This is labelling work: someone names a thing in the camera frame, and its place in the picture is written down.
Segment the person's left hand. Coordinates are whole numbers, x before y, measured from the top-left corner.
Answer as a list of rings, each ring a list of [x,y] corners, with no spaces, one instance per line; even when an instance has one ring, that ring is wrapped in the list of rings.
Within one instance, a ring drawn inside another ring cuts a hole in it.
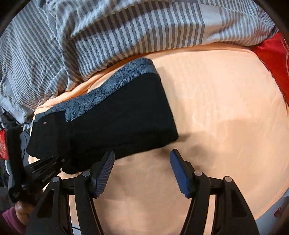
[[[27,226],[30,221],[30,215],[34,212],[34,206],[26,202],[18,201],[15,204],[15,212],[18,220]]]

